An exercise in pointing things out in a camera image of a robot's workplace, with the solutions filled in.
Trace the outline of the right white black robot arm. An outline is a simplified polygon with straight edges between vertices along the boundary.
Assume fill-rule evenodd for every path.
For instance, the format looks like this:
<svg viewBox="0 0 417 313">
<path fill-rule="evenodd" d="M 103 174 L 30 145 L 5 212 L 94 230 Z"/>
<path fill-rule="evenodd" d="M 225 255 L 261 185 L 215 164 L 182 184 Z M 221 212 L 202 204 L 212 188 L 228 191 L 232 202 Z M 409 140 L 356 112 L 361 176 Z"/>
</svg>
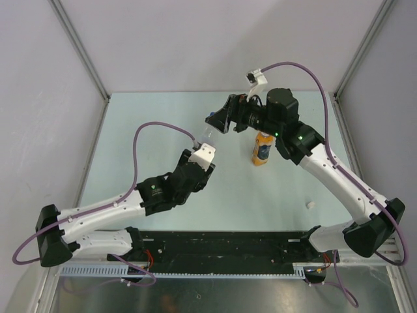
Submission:
<svg viewBox="0 0 417 313">
<path fill-rule="evenodd" d="M 326 148 L 325 139 L 299 119 L 298 101 L 289 89 L 275 88 L 260 105 L 247 95 L 229 95 L 225 105 L 205 119 L 226 134 L 230 125 L 242 132 L 248 127 L 273 136 L 285 160 L 316 177 L 348 210 L 352 219 L 335 226 L 316 226 L 305 235 L 302 257 L 317 261 L 324 252 L 349 248 L 369 258 L 393 234 L 405 211 L 398 198 L 387 200 L 361 181 Z"/>
</svg>

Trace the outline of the clear pepsi bottle blue cap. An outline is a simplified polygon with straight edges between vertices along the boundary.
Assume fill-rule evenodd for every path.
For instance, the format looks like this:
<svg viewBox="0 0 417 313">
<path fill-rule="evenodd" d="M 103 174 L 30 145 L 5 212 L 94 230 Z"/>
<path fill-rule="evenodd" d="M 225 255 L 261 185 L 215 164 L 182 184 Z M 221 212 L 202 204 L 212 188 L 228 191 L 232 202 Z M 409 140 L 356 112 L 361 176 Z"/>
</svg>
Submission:
<svg viewBox="0 0 417 313">
<path fill-rule="evenodd" d="M 201 145 L 206 143 L 210 145 L 211 147 L 216 147 L 217 137 L 218 137 L 218 131 L 214 127 L 209 125 L 205 127 L 204 131 L 202 132 L 202 135 L 200 135 L 199 143 Z"/>
</svg>

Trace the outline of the right aluminium frame post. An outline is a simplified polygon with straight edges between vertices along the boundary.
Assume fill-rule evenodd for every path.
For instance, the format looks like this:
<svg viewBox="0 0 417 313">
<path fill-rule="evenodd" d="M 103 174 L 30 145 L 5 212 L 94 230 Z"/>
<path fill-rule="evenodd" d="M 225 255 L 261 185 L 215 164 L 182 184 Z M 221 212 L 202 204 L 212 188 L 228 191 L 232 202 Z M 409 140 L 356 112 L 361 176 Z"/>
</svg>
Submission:
<svg viewBox="0 0 417 313">
<path fill-rule="evenodd" d="M 334 91 L 334 97 L 336 100 L 339 100 L 343 95 L 396 4 L 397 1 L 395 0 L 384 0 L 381 3 L 377 13 L 371 21 L 370 26 L 355 51 L 351 62 L 344 72 L 341 81 L 338 83 L 338 86 Z"/>
</svg>

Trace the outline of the left aluminium frame post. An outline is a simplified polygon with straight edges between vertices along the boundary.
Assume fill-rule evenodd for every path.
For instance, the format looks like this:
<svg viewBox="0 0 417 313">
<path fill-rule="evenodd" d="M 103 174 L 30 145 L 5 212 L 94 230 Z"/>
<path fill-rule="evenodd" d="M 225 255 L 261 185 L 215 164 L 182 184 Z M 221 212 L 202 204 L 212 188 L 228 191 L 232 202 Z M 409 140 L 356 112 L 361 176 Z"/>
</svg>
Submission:
<svg viewBox="0 0 417 313">
<path fill-rule="evenodd" d="M 74 51 L 79 57 L 81 64 L 83 65 L 87 75 L 90 77 L 93 85 L 96 87 L 100 96 L 107 101 L 110 98 L 110 94 L 105 88 L 101 78 L 98 75 L 96 67 L 94 66 L 87 50 L 85 49 L 82 40 L 72 23 L 70 16 L 68 15 L 62 1 L 59 0 L 48 0 L 50 7 L 57 17 L 58 22 L 61 24 L 64 32 L 66 33 L 69 42 L 71 43 Z"/>
</svg>

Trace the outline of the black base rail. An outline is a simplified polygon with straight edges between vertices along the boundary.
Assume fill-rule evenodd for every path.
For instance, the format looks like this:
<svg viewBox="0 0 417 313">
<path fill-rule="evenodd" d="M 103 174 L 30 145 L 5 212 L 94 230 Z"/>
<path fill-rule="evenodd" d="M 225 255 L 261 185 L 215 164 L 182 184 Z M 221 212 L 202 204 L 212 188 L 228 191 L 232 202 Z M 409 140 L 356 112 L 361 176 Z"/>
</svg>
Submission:
<svg viewBox="0 0 417 313">
<path fill-rule="evenodd" d="M 153 273 L 174 275 L 290 274 L 295 263 L 324 265 L 304 231 L 141 231 L 122 259 L 150 261 Z"/>
</svg>

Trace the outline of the orange drink bottle white cap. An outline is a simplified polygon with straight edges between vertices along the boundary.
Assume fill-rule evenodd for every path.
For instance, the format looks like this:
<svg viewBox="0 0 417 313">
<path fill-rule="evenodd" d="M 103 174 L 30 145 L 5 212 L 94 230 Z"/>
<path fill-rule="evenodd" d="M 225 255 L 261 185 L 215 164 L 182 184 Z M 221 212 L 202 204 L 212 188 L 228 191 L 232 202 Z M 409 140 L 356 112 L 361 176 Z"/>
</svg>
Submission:
<svg viewBox="0 0 417 313">
<path fill-rule="evenodd" d="M 274 137 L 264 132 L 258 132 L 255 137 L 255 145 L 252 152 L 252 163 L 261 166 L 268 162 L 270 148 L 274 143 Z"/>
</svg>

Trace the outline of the aluminium frame post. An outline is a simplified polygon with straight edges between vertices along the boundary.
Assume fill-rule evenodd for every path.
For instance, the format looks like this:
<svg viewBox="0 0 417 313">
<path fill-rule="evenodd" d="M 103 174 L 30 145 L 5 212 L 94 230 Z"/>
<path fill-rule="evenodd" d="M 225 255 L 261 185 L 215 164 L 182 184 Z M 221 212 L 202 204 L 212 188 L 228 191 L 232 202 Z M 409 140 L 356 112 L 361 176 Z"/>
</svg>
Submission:
<svg viewBox="0 0 417 313">
<path fill-rule="evenodd" d="M 62 1 L 59 0 L 48 0 L 50 7 L 57 17 L 58 22 L 61 24 L 64 32 L 66 33 L 69 42 L 71 43 L 74 51 L 79 57 L 81 64 L 83 65 L 87 75 L 90 77 L 93 85 L 96 87 L 100 96 L 107 101 L 110 98 L 110 94 L 105 88 L 101 78 L 98 75 L 96 67 L 94 66 L 87 50 L 85 49 L 82 40 L 72 23 L 70 16 L 68 15 Z"/>
<path fill-rule="evenodd" d="M 397 1 L 395 0 L 384 0 L 381 3 L 377 13 L 371 21 L 370 26 L 355 51 L 351 62 L 344 72 L 341 81 L 338 83 L 338 86 L 334 91 L 334 97 L 336 100 L 339 100 L 343 95 L 396 4 Z"/>
</svg>

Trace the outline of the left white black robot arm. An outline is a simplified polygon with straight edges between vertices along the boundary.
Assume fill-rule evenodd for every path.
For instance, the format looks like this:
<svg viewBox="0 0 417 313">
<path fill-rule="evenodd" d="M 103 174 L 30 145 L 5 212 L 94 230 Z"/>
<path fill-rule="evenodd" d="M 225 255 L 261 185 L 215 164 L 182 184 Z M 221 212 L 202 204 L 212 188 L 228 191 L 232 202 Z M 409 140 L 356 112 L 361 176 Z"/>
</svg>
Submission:
<svg viewBox="0 0 417 313">
<path fill-rule="evenodd" d="M 35 230 L 42 267 L 61 265 L 80 255 L 116 254 L 140 259 L 144 245 L 139 230 L 103 228 L 114 222 L 146 217 L 183 205 L 191 193 L 203 190 L 215 169 L 215 148 L 203 144 L 184 150 L 172 172 L 150 177 L 119 195 L 94 205 L 58 210 L 47 205 L 40 211 Z"/>
</svg>

